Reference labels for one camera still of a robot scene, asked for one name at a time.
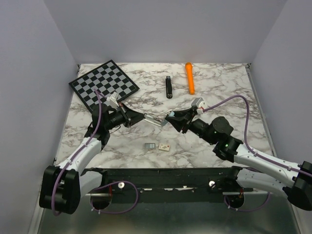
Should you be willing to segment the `light blue stapler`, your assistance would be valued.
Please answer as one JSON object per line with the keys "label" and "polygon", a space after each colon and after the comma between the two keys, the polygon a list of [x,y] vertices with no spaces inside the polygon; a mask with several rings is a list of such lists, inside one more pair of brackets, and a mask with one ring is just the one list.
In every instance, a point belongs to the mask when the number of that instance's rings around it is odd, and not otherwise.
{"label": "light blue stapler", "polygon": [[163,120],[159,120],[147,113],[144,114],[143,120],[158,127],[164,127],[168,123],[165,118]]}

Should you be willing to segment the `black stapler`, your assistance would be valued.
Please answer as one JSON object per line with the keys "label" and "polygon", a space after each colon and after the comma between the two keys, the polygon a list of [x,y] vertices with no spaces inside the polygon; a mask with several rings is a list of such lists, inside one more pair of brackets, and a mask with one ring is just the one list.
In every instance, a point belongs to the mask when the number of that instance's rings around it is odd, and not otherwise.
{"label": "black stapler", "polygon": [[173,97],[173,89],[172,89],[172,83],[171,83],[171,77],[167,76],[165,79],[166,84],[166,97],[168,99],[171,99]]}

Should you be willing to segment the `white staples box sleeve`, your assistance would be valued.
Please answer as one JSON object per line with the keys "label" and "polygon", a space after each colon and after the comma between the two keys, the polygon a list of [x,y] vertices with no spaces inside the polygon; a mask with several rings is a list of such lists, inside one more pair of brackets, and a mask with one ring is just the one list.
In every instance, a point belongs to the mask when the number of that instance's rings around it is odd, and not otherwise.
{"label": "white staples box sleeve", "polygon": [[162,150],[162,151],[169,151],[170,150],[170,145],[168,144],[159,144],[159,147],[158,147],[159,150]]}

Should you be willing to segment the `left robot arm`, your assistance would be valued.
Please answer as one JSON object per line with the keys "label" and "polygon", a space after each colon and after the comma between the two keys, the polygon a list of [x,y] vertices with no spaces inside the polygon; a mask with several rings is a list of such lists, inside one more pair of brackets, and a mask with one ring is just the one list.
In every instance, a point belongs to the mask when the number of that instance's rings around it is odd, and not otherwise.
{"label": "left robot arm", "polygon": [[89,162],[107,145],[110,130],[124,125],[131,127],[142,121],[144,114],[120,103],[117,108],[96,104],[92,122],[79,147],[58,166],[48,166],[44,173],[39,195],[39,205],[55,215],[73,214],[82,197],[93,189],[104,192],[108,180],[101,173],[87,170]]}

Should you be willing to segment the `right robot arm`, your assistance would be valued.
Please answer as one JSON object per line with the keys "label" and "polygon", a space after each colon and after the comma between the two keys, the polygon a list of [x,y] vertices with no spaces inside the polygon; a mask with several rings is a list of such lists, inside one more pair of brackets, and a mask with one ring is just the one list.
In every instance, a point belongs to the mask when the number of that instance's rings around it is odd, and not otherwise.
{"label": "right robot arm", "polygon": [[242,164],[255,169],[237,171],[225,177],[224,185],[230,191],[239,187],[255,188],[285,197],[292,205],[305,210],[312,209],[312,165],[284,161],[264,154],[246,141],[231,135],[233,128],[225,117],[216,117],[210,124],[194,119],[195,111],[171,112],[166,120],[181,133],[191,131],[214,146],[213,152],[222,160]]}

